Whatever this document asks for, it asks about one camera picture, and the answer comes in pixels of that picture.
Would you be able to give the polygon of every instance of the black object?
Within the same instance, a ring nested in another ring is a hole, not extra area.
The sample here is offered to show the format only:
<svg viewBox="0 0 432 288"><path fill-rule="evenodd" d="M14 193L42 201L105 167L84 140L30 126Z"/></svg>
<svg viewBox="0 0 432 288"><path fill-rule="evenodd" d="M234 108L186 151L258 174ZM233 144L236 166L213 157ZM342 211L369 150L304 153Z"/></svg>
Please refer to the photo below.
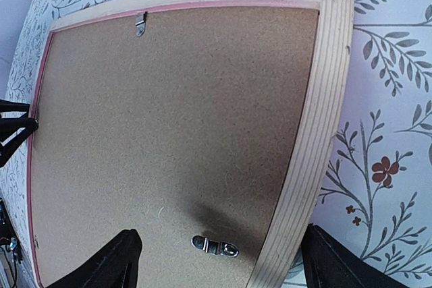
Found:
<svg viewBox="0 0 432 288"><path fill-rule="evenodd" d="M4 167L20 145L38 129L38 122L34 118L29 118L29 104L12 103L0 99L0 113L23 112L18 118L2 118L0 115L0 168ZM12 138L7 144L2 142L10 138L20 128L24 128L19 134Z"/></svg>
<svg viewBox="0 0 432 288"><path fill-rule="evenodd" d="M407 288L364 263L320 226L308 226L302 253L309 288Z"/></svg>
<svg viewBox="0 0 432 288"><path fill-rule="evenodd" d="M88 261L47 288L135 288L142 242L123 230Z"/></svg>
<svg viewBox="0 0 432 288"><path fill-rule="evenodd" d="M6 210L5 202L0 198L0 246L7 246L8 252L13 252L13 257L19 263L22 261L20 241L16 236L14 227Z"/></svg>

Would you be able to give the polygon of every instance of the white wall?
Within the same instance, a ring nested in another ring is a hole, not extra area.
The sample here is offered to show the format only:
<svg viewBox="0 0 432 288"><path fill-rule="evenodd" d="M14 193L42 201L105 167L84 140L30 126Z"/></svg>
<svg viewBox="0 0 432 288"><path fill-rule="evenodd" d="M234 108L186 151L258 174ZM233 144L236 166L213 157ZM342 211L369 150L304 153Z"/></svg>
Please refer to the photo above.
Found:
<svg viewBox="0 0 432 288"><path fill-rule="evenodd" d="M5 97L12 58L31 2L0 0L0 98Z"/></svg>

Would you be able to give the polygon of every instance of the light wood frame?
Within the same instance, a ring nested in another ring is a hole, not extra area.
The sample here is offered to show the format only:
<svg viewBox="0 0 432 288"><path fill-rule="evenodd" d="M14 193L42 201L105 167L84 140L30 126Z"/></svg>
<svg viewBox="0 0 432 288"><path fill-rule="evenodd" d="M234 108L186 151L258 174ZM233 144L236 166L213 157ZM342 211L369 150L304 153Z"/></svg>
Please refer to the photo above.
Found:
<svg viewBox="0 0 432 288"><path fill-rule="evenodd" d="M53 33L76 26L144 12L228 6L297 7L319 10L313 61L302 117L269 232L247 287L280 287L312 214L327 168L344 97L354 16L353 0L112 0L54 21L39 63L32 106L39 89ZM28 217L34 273L38 275L31 212L31 152L28 145Z"/></svg>

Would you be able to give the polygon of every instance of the floral wallpaper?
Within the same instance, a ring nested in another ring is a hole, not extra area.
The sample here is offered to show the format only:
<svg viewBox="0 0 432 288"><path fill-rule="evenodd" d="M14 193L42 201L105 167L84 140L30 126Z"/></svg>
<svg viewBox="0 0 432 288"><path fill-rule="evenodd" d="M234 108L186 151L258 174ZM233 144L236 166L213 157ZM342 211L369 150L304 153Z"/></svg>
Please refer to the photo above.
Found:
<svg viewBox="0 0 432 288"><path fill-rule="evenodd" d="M105 1L33 0L9 100L31 102L51 22ZM354 8L346 97L312 222L395 280L432 287L432 0L355 0ZM0 185L31 257L26 151L0 170ZM306 287L301 254L283 285Z"/></svg>

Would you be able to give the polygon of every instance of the orange flower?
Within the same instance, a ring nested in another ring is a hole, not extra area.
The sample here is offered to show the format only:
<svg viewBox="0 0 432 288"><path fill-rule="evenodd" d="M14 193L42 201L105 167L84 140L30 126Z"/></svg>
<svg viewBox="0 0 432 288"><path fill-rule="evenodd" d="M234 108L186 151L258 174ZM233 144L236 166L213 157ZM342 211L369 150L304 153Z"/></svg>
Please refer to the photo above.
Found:
<svg viewBox="0 0 432 288"><path fill-rule="evenodd" d="M349 205L349 206L346 208L346 212L347 212L348 214L351 214L352 212L355 212L355 211L356 211L356 209L354 208L353 205Z"/></svg>
<svg viewBox="0 0 432 288"><path fill-rule="evenodd" d="M352 223L355 224L356 226L359 226L361 221L362 219L360 217L355 216Z"/></svg>
<svg viewBox="0 0 432 288"><path fill-rule="evenodd" d="M372 171L375 172L372 176L374 182L383 182L384 187L389 187L392 184L392 175L399 172L399 163L395 162L390 165L390 160L386 156L381 159L381 163L375 163L372 166Z"/></svg>

